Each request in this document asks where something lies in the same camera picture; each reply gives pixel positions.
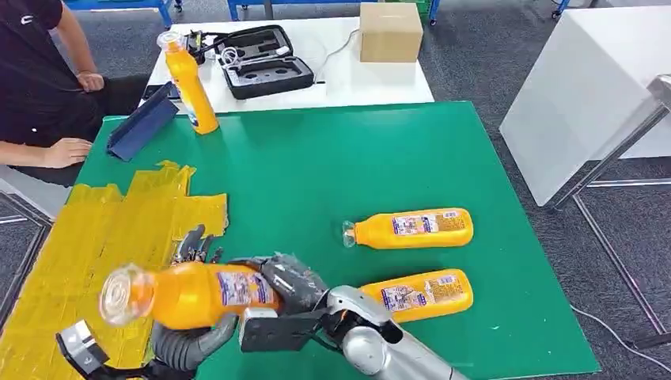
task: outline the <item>blue folder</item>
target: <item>blue folder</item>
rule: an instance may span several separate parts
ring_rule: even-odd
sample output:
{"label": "blue folder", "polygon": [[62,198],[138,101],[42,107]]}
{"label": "blue folder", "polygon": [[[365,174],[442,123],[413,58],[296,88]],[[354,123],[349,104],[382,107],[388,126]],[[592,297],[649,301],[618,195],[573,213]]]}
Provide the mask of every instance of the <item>blue folder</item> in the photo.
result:
{"label": "blue folder", "polygon": [[165,83],[128,116],[109,135],[107,153],[121,161],[130,161],[179,111],[168,99],[173,89],[172,82]]}

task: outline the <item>plastic bottle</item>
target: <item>plastic bottle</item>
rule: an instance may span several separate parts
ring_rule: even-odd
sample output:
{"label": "plastic bottle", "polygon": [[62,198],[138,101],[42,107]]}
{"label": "plastic bottle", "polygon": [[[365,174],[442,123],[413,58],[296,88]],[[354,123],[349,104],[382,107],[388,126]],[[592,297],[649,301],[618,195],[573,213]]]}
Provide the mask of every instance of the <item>plastic bottle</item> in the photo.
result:
{"label": "plastic bottle", "polygon": [[248,307],[277,310],[279,296],[261,274],[241,265],[187,262],[153,273],[129,264],[109,275],[99,307],[111,325],[151,316],[170,329],[194,329]]}
{"label": "plastic bottle", "polygon": [[455,247],[473,238],[471,215],[463,208],[377,214],[358,223],[343,223],[345,246],[375,249]]}
{"label": "plastic bottle", "polygon": [[473,304],[471,284],[459,269],[410,275],[360,289],[391,311],[398,323],[458,313]]}
{"label": "plastic bottle", "polygon": [[219,124],[198,78],[198,64],[184,48],[185,40],[186,37],[178,32],[167,31],[158,35],[157,43],[165,53],[165,63],[180,91],[193,129],[205,135],[217,129]]}

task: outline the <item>clear bottle cap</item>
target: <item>clear bottle cap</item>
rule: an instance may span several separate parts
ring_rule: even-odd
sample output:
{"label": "clear bottle cap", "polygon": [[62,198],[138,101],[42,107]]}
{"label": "clear bottle cap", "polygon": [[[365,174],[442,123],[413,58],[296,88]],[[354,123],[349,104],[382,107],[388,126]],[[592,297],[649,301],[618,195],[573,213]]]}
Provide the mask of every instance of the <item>clear bottle cap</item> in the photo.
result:
{"label": "clear bottle cap", "polygon": [[125,325],[151,311],[154,277],[134,264],[110,273],[98,300],[100,315],[110,325]]}
{"label": "clear bottle cap", "polygon": [[345,246],[348,248],[356,245],[355,231],[354,223],[348,221],[343,222],[343,244],[345,244]]}
{"label": "clear bottle cap", "polygon": [[184,50],[184,45],[186,44],[186,36],[182,36],[178,32],[169,30],[158,35],[156,39],[156,44],[163,51],[175,52]]}

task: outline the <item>green mat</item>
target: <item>green mat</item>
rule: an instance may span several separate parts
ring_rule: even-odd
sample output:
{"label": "green mat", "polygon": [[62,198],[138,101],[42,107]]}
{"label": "green mat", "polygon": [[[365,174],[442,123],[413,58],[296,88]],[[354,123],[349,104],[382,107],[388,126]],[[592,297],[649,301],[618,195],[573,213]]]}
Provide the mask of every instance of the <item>green mat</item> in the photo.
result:
{"label": "green mat", "polygon": [[[185,117],[130,164],[104,153],[105,122],[78,179],[125,192],[133,172],[165,159],[197,168],[192,195],[229,194],[224,259],[294,253],[331,286],[441,268],[469,277],[463,313],[404,327],[474,379],[600,370],[525,212],[469,102],[242,112],[196,137]],[[343,220],[464,207],[475,224],[458,249],[346,249]],[[198,379],[364,379],[310,343],[300,352],[212,355]]]}

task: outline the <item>gray carpet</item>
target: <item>gray carpet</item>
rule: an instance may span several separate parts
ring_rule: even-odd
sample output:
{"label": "gray carpet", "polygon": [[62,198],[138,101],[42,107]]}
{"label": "gray carpet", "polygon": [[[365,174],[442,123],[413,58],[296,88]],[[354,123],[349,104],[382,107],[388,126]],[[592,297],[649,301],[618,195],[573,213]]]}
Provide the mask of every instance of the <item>gray carpet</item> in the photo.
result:
{"label": "gray carpet", "polygon": [[[439,101],[470,100],[477,107],[533,229],[570,301],[609,323],[625,340],[651,333],[650,324],[620,281],[578,209],[569,204],[551,215],[533,202],[498,127],[525,76],[555,26],[548,0],[443,0],[438,24],[425,29],[419,60]],[[276,6],[276,18],[358,15],[356,5]],[[263,19],[263,7],[252,6],[243,19]],[[117,76],[149,73],[158,55],[154,43],[163,30],[156,13],[78,13],[102,73]],[[186,0],[176,22],[227,21],[222,0]],[[671,174],[668,159],[626,160],[607,176],[632,178]],[[653,307],[671,326],[671,278],[668,241],[671,196],[667,188],[588,190],[583,199],[612,238]],[[29,231],[0,228],[5,264],[0,291],[20,258]],[[596,322],[578,318],[603,371],[554,379],[669,378],[654,364],[626,352]],[[671,349],[646,351],[671,363]]]}

